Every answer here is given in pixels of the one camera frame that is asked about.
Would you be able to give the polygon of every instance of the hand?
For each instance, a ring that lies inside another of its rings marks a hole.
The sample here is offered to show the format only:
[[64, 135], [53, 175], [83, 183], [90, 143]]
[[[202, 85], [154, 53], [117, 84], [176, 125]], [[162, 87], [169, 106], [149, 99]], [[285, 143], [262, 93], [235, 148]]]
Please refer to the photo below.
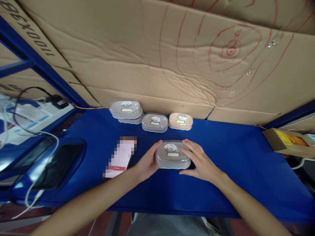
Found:
[[181, 151], [194, 162], [196, 168], [193, 170], [181, 170], [179, 174], [190, 175], [217, 185], [224, 173], [218, 167], [216, 167], [215, 164], [213, 164], [199, 144], [188, 139], [183, 140], [183, 144], [191, 151], [185, 148], [181, 148]]
[[153, 146], [146, 152], [146, 154], [140, 159], [140, 161], [135, 165], [137, 174], [140, 177], [140, 181], [144, 181], [153, 175], [157, 169], [158, 165], [154, 158], [154, 153], [156, 149], [161, 146], [162, 140], [153, 144]]

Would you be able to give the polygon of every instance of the blue table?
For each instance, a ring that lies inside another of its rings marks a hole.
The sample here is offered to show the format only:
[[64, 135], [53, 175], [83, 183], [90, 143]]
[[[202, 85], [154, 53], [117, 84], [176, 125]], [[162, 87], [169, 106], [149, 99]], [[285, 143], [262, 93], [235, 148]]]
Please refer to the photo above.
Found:
[[[141, 125], [123, 124], [107, 109], [88, 110], [65, 137], [87, 143], [84, 160], [73, 177], [43, 205], [59, 207], [102, 183], [102, 173], [120, 136], [137, 136], [131, 164], [136, 164], [153, 143], [188, 138], [199, 143], [213, 162], [253, 195], [279, 220], [310, 223], [315, 200], [286, 163], [273, 152], [259, 127], [194, 120], [190, 131], [168, 128], [165, 133], [144, 131]], [[160, 169], [117, 201], [109, 210], [238, 218], [224, 195], [211, 183], [178, 170]], [[45, 192], [41, 199], [49, 195]], [[19, 191], [15, 198], [23, 200]]]

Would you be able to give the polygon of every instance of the fingers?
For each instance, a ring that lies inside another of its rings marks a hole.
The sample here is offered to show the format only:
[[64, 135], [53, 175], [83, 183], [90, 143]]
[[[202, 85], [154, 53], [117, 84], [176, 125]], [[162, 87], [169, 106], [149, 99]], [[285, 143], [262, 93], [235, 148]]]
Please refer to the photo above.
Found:
[[184, 174], [184, 175], [189, 175], [189, 176], [193, 176], [193, 177], [196, 177], [197, 178], [197, 172], [196, 172], [196, 169], [193, 169], [193, 170], [181, 170], [179, 172], [179, 174]]
[[192, 153], [191, 151], [189, 151], [188, 149], [185, 149], [185, 148], [181, 148], [180, 149], [184, 154], [186, 154], [186, 156], [188, 156], [191, 160], [196, 160], [197, 156]]
[[155, 153], [157, 148], [162, 145], [162, 142], [163, 142], [162, 140], [156, 142], [155, 144], [153, 144], [153, 146], [147, 152], [150, 152], [152, 154]]
[[191, 141], [187, 141], [187, 140], [183, 140], [183, 144], [188, 147], [193, 153], [196, 154], [196, 156], [200, 155], [200, 149], [195, 145], [193, 144], [193, 142]]
[[190, 141], [189, 139], [185, 139], [185, 142], [188, 143], [188, 144], [190, 144], [190, 145], [192, 145], [192, 146], [194, 146], [197, 150], [199, 150], [199, 152], [201, 152], [201, 153], [204, 152], [203, 148], [202, 148], [198, 143], [195, 143], [195, 142], [193, 142], [193, 141]]

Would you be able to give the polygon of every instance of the small cardboard box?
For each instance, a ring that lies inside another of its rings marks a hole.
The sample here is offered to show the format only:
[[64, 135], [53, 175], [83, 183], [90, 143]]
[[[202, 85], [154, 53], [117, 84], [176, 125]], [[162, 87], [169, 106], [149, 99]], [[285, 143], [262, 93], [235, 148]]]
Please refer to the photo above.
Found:
[[263, 134], [275, 152], [315, 159], [315, 147], [300, 133], [271, 128]]

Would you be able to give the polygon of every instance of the cardboard wall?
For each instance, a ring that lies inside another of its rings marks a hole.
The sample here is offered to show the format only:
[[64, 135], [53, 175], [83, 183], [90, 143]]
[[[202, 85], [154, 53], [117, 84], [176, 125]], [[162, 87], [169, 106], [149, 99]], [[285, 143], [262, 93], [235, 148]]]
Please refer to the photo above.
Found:
[[315, 99], [306, 1], [19, 2], [102, 106], [262, 124]]

